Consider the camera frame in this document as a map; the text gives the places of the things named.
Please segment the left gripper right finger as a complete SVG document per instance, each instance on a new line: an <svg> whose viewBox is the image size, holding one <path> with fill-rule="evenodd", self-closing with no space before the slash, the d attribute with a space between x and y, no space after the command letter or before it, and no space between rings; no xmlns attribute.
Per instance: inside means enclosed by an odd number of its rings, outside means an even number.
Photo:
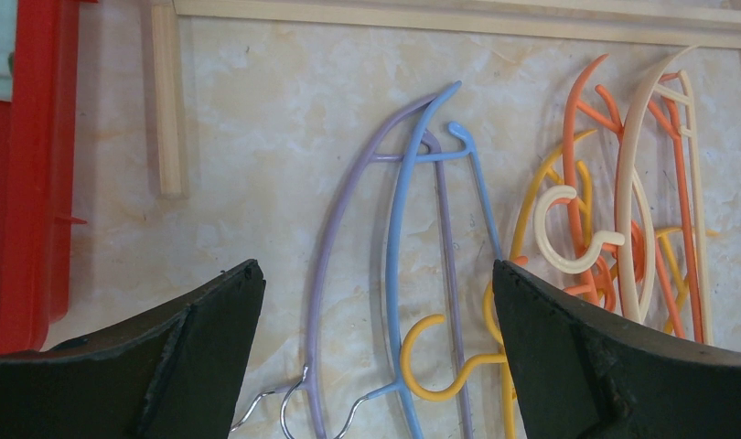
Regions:
<svg viewBox="0 0 741 439"><path fill-rule="evenodd" d="M698 344L495 261L494 302L530 438L741 438L741 352Z"/></svg>

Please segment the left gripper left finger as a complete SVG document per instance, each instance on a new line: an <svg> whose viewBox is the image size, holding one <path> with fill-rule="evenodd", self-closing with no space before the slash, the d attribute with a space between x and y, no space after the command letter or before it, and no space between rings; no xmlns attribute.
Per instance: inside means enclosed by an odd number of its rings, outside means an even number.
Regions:
<svg viewBox="0 0 741 439"><path fill-rule="evenodd" d="M253 259L47 351L0 356L0 438L225 438L266 281Z"/></svg>

